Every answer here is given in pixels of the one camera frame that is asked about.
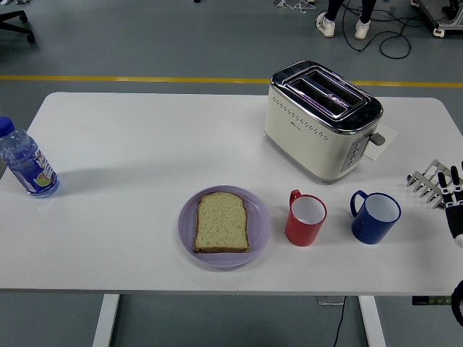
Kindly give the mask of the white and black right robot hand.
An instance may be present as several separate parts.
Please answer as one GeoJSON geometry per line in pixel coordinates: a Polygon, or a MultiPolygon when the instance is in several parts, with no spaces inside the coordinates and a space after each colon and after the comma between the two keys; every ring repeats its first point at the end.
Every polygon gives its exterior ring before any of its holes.
{"type": "Polygon", "coordinates": [[[438,182],[441,185],[441,194],[445,205],[445,213],[449,230],[455,243],[462,248],[462,185],[459,171],[456,166],[451,166],[451,183],[453,192],[450,192],[446,177],[442,171],[438,172],[438,182]]]}

